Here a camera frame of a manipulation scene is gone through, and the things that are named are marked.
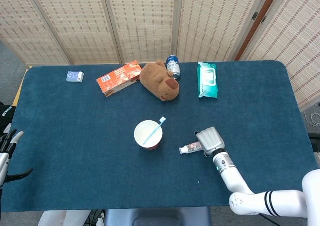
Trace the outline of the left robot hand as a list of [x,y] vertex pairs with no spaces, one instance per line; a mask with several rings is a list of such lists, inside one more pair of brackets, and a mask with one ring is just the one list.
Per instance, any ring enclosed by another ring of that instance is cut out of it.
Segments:
[[9,175],[8,169],[10,161],[16,150],[17,144],[24,131],[13,129],[9,133],[5,133],[0,137],[0,187],[2,188],[5,183],[16,181],[27,177],[34,169],[30,168],[21,174]]

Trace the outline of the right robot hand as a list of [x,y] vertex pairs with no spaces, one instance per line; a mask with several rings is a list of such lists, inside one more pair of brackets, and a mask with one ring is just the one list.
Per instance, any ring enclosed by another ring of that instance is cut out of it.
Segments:
[[195,131],[194,134],[201,144],[204,154],[207,156],[214,156],[217,151],[225,149],[224,140],[213,126],[202,131]]

